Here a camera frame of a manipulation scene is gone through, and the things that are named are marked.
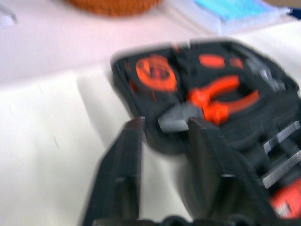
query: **orange pliers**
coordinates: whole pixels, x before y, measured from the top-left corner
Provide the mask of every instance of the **orange pliers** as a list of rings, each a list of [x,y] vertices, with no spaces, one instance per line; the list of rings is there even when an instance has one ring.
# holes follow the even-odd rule
[[[237,75],[229,75],[211,82],[208,86],[192,89],[188,100],[203,110],[204,119],[215,125],[224,123],[230,114],[242,111],[253,105],[259,99],[258,90],[236,101],[221,102],[214,98],[237,90],[240,85]]]
[[[233,113],[240,112],[259,100],[258,90],[236,101],[221,102],[214,98],[237,90],[240,86],[237,75],[229,75],[211,82],[209,85],[190,90],[187,102],[175,105],[158,118],[163,132],[188,130],[190,117],[204,118],[214,125],[221,125]]]

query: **wicker basket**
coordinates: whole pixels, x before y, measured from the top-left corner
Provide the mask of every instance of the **wicker basket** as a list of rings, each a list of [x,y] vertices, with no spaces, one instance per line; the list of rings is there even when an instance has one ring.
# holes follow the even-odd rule
[[[101,15],[128,16],[142,13],[162,0],[66,0],[71,4]]]

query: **white table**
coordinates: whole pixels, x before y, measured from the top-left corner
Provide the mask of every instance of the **white table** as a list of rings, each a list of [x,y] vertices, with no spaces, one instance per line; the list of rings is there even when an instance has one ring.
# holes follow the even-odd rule
[[[111,55],[208,35],[162,9],[110,20],[56,0],[4,3],[19,23],[0,31],[0,225],[74,226],[96,164],[131,118],[111,86]],[[300,22],[233,38],[269,54],[301,84]],[[185,158],[143,148],[141,218],[191,220],[177,188]]]

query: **blue object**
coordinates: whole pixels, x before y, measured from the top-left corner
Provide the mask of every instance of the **blue object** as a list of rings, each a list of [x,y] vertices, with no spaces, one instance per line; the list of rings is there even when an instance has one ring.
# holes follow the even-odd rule
[[[258,16],[273,9],[268,4],[256,0],[194,0],[194,2],[227,21]]]
[[[292,12],[290,13],[290,15],[301,19],[301,8],[292,8]]]

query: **pliers handle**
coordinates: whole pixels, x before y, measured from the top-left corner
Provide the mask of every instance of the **pliers handle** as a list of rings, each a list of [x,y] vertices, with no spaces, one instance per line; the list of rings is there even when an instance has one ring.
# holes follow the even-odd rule
[[[204,119],[215,125],[225,122],[233,113],[242,111],[259,100],[258,90],[253,91],[236,101],[221,102],[213,101],[214,98],[237,90],[240,85],[237,75],[229,75],[211,82],[209,85],[192,89],[188,94],[188,99],[196,107],[203,110]]]

